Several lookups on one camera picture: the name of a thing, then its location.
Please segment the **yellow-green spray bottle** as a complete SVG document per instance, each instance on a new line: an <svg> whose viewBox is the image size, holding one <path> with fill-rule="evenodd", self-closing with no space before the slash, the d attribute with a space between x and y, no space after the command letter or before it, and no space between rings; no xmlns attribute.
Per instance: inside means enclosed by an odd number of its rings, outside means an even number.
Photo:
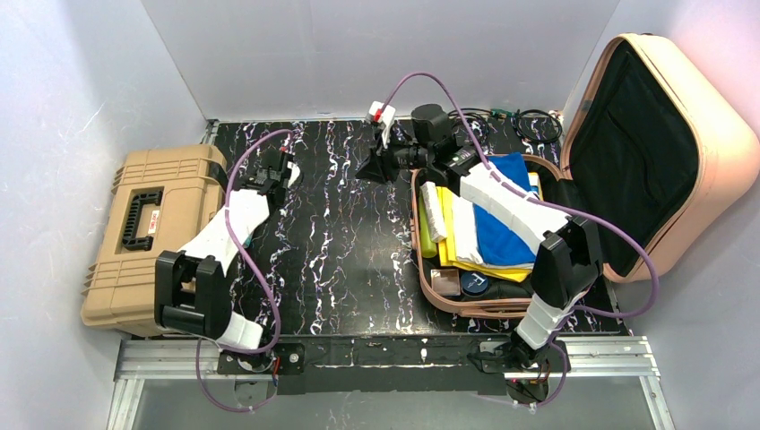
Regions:
<svg viewBox="0 0 760 430"><path fill-rule="evenodd" d="M417 203L419 210L419 245L421 254L423 258L432 259L437 257L438 248L430 235L428 214L421 193L418 195Z"/></svg>

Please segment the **blue microfibre towel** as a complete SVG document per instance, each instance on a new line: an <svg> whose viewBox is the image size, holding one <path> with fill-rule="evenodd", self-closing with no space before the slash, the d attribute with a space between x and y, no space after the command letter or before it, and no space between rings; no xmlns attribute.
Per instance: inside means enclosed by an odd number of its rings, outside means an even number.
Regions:
<svg viewBox="0 0 760 430"><path fill-rule="evenodd" d="M490 157L497 170L525 192L532 191L529 172L518 152ZM508 226L478 205L473 206L478 251L488 266L526 268L535 261L535 254Z"/></svg>

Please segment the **brown leather wallet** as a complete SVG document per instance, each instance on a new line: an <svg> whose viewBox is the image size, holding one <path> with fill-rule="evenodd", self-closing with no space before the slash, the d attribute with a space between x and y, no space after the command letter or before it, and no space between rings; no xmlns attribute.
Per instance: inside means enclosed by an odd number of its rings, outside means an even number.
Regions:
<svg viewBox="0 0 760 430"><path fill-rule="evenodd" d="M441 297L459 297L462 293L458 269L432 269L430 287Z"/></svg>

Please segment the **dark round jar lid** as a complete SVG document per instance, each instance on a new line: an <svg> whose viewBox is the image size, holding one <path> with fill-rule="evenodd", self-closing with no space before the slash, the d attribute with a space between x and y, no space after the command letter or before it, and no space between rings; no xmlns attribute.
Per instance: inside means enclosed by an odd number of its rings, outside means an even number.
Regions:
<svg viewBox="0 0 760 430"><path fill-rule="evenodd" d="M479 271L462 271L460 273L460 288L468 297L481 297L489 289L490 280Z"/></svg>

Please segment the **pink suitcase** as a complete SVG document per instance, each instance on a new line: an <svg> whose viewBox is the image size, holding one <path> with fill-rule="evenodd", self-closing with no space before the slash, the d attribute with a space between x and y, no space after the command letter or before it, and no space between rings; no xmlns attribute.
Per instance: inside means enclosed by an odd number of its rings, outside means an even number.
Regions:
<svg viewBox="0 0 760 430"><path fill-rule="evenodd" d="M584 96L560 165L527 154L523 161L544 179L541 201L596 226L601 273L590 286L599 278L657 282L755 182L759 141L664 37L615 37ZM461 303L426 295L442 310L479 318L521 318L531 302L491 292Z"/></svg>

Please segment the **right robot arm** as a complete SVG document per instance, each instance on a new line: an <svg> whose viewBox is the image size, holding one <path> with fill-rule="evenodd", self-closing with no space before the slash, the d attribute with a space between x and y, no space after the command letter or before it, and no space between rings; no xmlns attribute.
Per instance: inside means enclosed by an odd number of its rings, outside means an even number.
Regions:
<svg viewBox="0 0 760 430"><path fill-rule="evenodd" d="M478 244L475 208L482 208L497 224L508 228L530 252L531 264L521 273L532 289L531 302L521 313L513 341L525 351L548 347L564 319L586 289L600 276L600 244L596 226L584 215L536 199L503 175L479 144L461 146L453 136L424 146L407 135L380 128L375 147L358 168L356 177L391 183L403 169L427 178L415 207L424 215L415 231L421 242L427 232L444 249L446 263L457 268L491 269Z"/></svg>

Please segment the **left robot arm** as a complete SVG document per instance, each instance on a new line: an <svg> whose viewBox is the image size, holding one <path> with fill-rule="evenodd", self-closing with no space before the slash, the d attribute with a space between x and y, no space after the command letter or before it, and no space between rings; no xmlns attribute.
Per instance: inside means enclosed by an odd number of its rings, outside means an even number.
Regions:
<svg viewBox="0 0 760 430"><path fill-rule="evenodd" d="M260 347L263 327L233 309L229 270L246 240L283 205L299 175L291 153L268 150L254 174L233 183L223 206L193 239L158 256L154 321L161 329L237 352Z"/></svg>

